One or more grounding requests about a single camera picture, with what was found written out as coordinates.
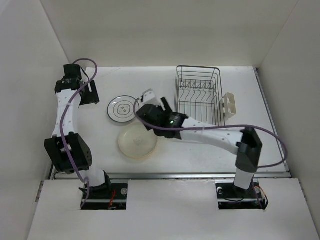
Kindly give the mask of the white ringed plate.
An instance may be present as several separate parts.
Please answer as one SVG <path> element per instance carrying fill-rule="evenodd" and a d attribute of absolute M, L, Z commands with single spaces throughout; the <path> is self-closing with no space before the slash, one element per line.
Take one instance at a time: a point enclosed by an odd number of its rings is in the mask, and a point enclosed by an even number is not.
<path fill-rule="evenodd" d="M 129 95 L 121 95 L 112 99 L 106 107 L 107 116 L 116 123 L 128 123 L 135 118 L 134 109 L 140 109 L 139 102 Z"/>

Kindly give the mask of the beige plate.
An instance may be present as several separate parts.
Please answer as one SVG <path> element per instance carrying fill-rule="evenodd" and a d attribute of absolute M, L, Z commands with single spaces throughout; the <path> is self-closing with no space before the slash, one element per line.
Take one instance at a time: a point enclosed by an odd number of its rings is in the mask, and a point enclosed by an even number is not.
<path fill-rule="evenodd" d="M 150 155 L 157 147 L 157 143 L 158 137 L 140 122 L 124 127 L 118 136 L 120 151 L 131 159 L 141 159 Z"/>

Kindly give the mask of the yellow plate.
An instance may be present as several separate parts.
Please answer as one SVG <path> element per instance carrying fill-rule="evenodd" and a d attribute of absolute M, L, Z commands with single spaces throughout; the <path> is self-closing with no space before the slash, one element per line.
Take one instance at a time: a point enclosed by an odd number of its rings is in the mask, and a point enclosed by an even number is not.
<path fill-rule="evenodd" d="M 133 143 L 125 146 L 122 153 L 131 159 L 142 159 L 151 155 L 157 148 L 157 145 L 157 141 L 133 141 Z"/>

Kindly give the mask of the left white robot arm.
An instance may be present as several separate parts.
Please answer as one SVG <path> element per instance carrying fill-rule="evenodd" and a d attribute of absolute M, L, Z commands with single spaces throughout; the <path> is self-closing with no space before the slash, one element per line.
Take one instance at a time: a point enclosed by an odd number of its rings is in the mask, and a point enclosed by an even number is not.
<path fill-rule="evenodd" d="M 80 106 L 98 104 L 100 98 L 94 77 L 83 81 L 87 74 L 74 63 L 63 66 L 64 76 L 56 82 L 57 116 L 51 138 L 44 140 L 44 148 L 57 171 L 66 174 L 88 171 L 92 153 L 78 131 Z"/>

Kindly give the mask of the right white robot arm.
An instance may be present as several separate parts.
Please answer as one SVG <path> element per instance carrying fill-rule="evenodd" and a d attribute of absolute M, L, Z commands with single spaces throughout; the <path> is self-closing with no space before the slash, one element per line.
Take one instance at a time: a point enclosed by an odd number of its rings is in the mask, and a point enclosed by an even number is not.
<path fill-rule="evenodd" d="M 263 147 L 253 127 L 231 130 L 200 122 L 186 114 L 174 112 L 166 98 L 158 99 L 152 90 L 143 93 L 136 103 L 139 105 L 136 117 L 156 136 L 211 145 L 235 155 L 232 193 L 243 197 L 250 191 Z"/>

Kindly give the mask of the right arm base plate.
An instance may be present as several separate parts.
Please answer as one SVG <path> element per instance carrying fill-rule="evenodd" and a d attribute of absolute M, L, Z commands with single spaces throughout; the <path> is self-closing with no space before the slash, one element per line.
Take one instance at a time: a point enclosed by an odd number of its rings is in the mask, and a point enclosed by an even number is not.
<path fill-rule="evenodd" d="M 259 181 L 249 189 L 236 187 L 232 182 L 216 182 L 217 205 L 220 210 L 266 210 L 269 200 Z"/>

